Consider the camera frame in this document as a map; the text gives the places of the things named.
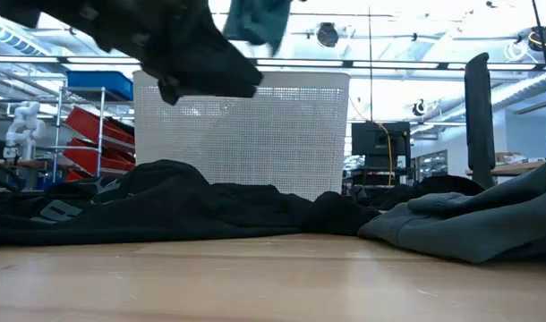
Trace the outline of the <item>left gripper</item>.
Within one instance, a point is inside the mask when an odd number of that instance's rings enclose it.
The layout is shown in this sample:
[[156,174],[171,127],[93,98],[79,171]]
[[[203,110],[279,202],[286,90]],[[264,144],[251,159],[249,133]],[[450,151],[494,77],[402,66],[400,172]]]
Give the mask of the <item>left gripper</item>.
[[0,16],[28,28],[45,13],[91,36],[105,51],[140,62],[164,101],[180,97],[252,97],[263,80],[222,37],[196,39],[209,26],[206,1],[0,0]]

